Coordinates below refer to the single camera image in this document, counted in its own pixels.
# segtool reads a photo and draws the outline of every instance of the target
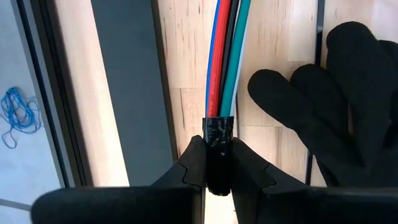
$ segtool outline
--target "blue wire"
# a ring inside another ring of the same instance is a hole
[[[209,62],[207,65],[207,78],[206,78],[206,106],[205,106],[205,116],[207,116],[207,106],[209,100],[209,85],[210,85],[210,76],[211,76],[211,64],[213,60],[213,46],[214,39],[216,37],[216,28],[217,28],[217,20],[218,20],[218,9],[220,8],[220,0],[217,1],[216,14],[214,15],[214,23],[213,23],[213,31],[211,33],[211,44],[210,44],[210,53],[209,53]]]
[[[42,127],[39,106],[34,100],[34,97],[26,99],[27,103],[25,104],[17,87],[8,89],[6,95],[1,98],[1,108],[4,113],[1,117],[10,124],[10,130],[5,132],[1,136],[1,139],[9,149],[15,149],[17,147],[17,141],[12,135],[12,130],[15,129],[25,134],[34,134]],[[6,136],[8,134],[14,141],[13,146],[9,145],[6,141]]]

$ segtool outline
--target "gray panel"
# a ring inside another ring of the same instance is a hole
[[[149,185],[173,163],[151,1],[92,5],[129,182]]]

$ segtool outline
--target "bundle of wires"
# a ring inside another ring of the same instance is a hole
[[[217,2],[207,68],[206,117],[233,116],[250,3]]]
[[[40,110],[35,97],[25,99],[19,88],[8,89],[6,95],[0,99],[0,104],[2,109],[0,117],[10,125],[9,130],[1,136],[1,139],[9,149],[17,147],[12,130],[24,134],[34,134],[42,127]],[[12,139],[12,144],[8,144],[6,141],[8,135]]]

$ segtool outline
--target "wood plank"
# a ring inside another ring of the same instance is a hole
[[[94,185],[129,185],[91,1],[55,3]]]
[[[185,131],[186,146],[180,150],[185,150],[192,136],[203,135],[202,119],[205,116],[205,89],[204,88],[183,88],[181,89],[183,125]]]
[[[204,88],[216,1],[159,0],[171,88]]]
[[[253,0],[249,15],[248,37],[243,68],[239,81],[238,105],[241,139],[254,147],[277,167],[305,180],[307,150],[297,135],[287,128],[278,129],[279,134],[270,136],[264,131],[250,131],[263,127],[283,127],[278,121],[263,112],[250,98],[247,85],[252,74],[259,69],[277,70],[286,78],[315,58],[315,28],[317,1]],[[263,141],[276,142],[276,149]]]
[[[188,146],[183,120],[183,106],[180,88],[170,88],[170,99],[172,103],[173,122],[175,130],[175,141],[177,142],[177,152],[180,156]]]
[[[326,37],[337,25],[357,21],[367,25],[378,39],[398,41],[398,2],[394,0],[333,0],[325,2],[325,22],[323,32],[323,65],[327,47]]]
[[[318,167],[317,159],[314,158],[312,161],[312,173],[311,173],[311,186],[314,187],[326,187],[325,180],[322,176],[321,170]]]

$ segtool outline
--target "black glove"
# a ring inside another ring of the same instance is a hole
[[[334,28],[326,44],[327,70],[304,65],[290,83],[278,72],[260,70],[250,79],[249,94],[298,134],[327,185],[397,187],[398,44],[377,41],[357,22]]]

